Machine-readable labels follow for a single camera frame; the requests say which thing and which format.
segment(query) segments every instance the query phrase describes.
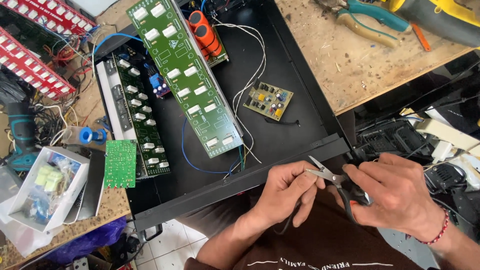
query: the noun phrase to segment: blue relay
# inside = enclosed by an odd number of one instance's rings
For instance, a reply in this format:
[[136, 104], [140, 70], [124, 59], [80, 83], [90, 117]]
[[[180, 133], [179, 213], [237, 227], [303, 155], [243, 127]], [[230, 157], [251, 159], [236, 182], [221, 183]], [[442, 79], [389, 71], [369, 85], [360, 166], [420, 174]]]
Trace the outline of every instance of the blue relay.
[[157, 89], [163, 83], [163, 78], [160, 74], [155, 74], [150, 77], [150, 84], [152, 85], [153, 89]]

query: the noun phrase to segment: white cardboard box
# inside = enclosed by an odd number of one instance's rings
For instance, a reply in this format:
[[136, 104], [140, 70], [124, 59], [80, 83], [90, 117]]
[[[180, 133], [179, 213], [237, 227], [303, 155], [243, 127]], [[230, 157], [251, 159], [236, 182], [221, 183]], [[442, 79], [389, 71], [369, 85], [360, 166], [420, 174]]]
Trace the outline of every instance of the white cardboard box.
[[[70, 184], [67, 191], [63, 193], [60, 204], [53, 213], [50, 221], [46, 224], [40, 224], [35, 222], [33, 219], [27, 218], [23, 212], [21, 212], [24, 202], [27, 200], [30, 193], [31, 187], [34, 185], [37, 178], [38, 170], [45, 164], [45, 160], [48, 160], [48, 157], [52, 152], [61, 154], [67, 158], [70, 158], [78, 163], [80, 163], [80, 168], [77, 171], [72, 183]], [[88, 167], [90, 165], [90, 160], [82, 157], [76, 153], [63, 149], [61, 147], [43, 147], [36, 159], [35, 163], [32, 166], [32, 169], [28, 173], [25, 181], [20, 188], [20, 191], [17, 194], [17, 198], [10, 208], [9, 216], [14, 220], [24, 224], [34, 230], [40, 231], [42, 233], [49, 231], [53, 228], [56, 228], [63, 224], [63, 221], [67, 217], [70, 209], [72, 208], [73, 203], [75, 202], [78, 194], [82, 190], [85, 182], [87, 180]]]

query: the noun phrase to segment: blue spool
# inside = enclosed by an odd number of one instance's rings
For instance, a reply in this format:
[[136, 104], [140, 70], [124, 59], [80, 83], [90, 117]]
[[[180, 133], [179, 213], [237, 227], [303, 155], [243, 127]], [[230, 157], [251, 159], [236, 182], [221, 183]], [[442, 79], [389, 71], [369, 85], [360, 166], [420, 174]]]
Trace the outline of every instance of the blue spool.
[[89, 144], [94, 141], [96, 144], [102, 145], [107, 141], [107, 132], [102, 128], [93, 131], [89, 127], [84, 127], [80, 131], [79, 139], [82, 144]]

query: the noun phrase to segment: man's left hand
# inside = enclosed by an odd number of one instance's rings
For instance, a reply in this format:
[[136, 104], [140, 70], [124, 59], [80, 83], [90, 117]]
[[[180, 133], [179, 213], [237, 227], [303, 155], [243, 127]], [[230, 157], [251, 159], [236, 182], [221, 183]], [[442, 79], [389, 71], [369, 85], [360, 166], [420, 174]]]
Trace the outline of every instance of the man's left hand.
[[262, 196], [249, 213], [262, 229], [265, 230], [289, 217], [297, 202], [301, 205], [293, 217], [293, 226], [298, 227], [307, 220], [317, 188], [324, 189], [325, 183], [322, 178], [306, 172], [306, 169], [318, 170], [306, 161], [270, 169]]

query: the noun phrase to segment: power drill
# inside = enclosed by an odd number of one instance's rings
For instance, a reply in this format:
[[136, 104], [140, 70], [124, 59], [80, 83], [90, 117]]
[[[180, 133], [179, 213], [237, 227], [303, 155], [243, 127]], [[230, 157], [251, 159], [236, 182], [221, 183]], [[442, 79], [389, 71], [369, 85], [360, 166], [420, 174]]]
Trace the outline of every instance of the power drill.
[[15, 151], [7, 164], [16, 171], [29, 171], [38, 157], [35, 147], [35, 116], [28, 103], [7, 104], [8, 123], [14, 138]]

